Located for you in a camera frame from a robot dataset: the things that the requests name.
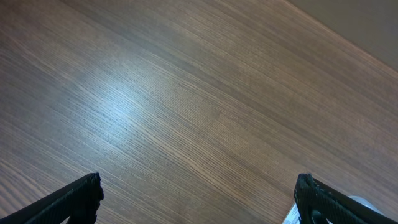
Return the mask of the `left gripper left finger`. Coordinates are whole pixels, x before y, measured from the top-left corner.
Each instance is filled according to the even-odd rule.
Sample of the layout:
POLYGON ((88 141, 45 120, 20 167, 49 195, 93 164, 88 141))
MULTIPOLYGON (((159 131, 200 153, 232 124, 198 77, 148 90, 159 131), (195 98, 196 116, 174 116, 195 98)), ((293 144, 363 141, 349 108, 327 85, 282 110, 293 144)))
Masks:
POLYGON ((94 224, 104 199, 99 173, 89 173, 1 219, 1 224, 94 224))

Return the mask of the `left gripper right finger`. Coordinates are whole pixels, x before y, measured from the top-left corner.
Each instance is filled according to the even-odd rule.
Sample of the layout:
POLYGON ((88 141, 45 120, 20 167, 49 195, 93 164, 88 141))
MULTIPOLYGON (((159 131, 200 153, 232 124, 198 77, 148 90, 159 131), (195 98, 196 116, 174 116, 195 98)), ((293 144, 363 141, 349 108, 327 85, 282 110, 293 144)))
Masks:
POLYGON ((367 200, 346 196, 311 174, 298 175, 294 199, 300 224, 397 224, 367 200))

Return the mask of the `Hansaplast plaster box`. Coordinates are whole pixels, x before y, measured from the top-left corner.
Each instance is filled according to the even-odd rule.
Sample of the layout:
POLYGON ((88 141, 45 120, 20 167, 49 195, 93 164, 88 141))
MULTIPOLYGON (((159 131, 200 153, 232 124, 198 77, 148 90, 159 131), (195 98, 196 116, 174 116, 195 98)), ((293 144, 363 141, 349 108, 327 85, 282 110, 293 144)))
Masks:
MULTIPOLYGON (((379 209, 377 209, 373 204, 368 202, 365 198, 354 195, 351 195, 350 198, 382 215, 382 212, 379 209)), ((287 216, 285 217, 284 221, 282 222, 282 224, 300 224, 299 218, 300 214, 297 208, 297 204, 294 203, 292 205, 292 208, 289 210, 287 216)))

